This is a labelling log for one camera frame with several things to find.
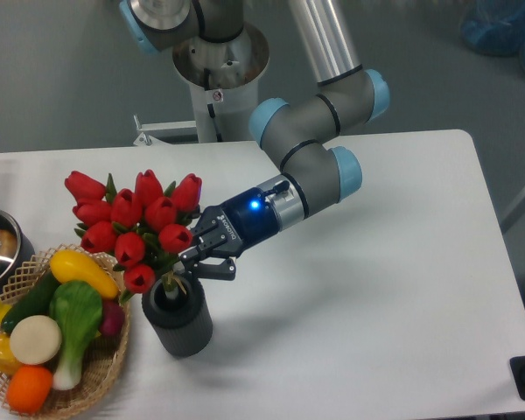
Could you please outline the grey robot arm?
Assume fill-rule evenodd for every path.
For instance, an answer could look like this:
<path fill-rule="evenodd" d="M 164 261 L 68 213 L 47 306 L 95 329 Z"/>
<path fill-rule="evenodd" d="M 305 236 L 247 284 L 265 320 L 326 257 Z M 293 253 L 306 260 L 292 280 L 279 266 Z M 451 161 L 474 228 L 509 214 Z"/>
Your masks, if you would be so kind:
<path fill-rule="evenodd" d="M 341 202 L 362 183 L 361 166 L 344 147 L 326 148 L 343 130 L 367 123 L 389 106 L 382 76 L 364 69 L 335 1 L 292 1 L 318 92 L 292 106 L 260 101 L 269 63 L 263 34 L 240 1 L 122 1 L 120 12 L 147 53 L 171 50 L 188 84 L 200 142 L 252 138 L 278 169 L 258 186 L 208 207 L 193 228 L 178 271 L 231 280 L 243 251 Z"/>

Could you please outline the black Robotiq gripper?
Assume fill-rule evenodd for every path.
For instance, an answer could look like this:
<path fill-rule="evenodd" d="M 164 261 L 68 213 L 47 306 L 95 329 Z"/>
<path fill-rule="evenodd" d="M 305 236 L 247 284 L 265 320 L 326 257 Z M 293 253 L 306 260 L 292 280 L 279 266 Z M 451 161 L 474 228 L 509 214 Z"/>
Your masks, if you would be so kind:
<path fill-rule="evenodd" d="M 190 213 L 188 226 L 192 246 L 181 253 L 181 262 L 174 264 L 174 270 L 197 279 L 235 280 L 235 260 L 229 257 L 238 257 L 279 232 L 278 216 L 267 200 L 269 195 L 253 187 L 205 210 L 198 205 Z M 201 262 L 207 258 L 224 260 Z"/>

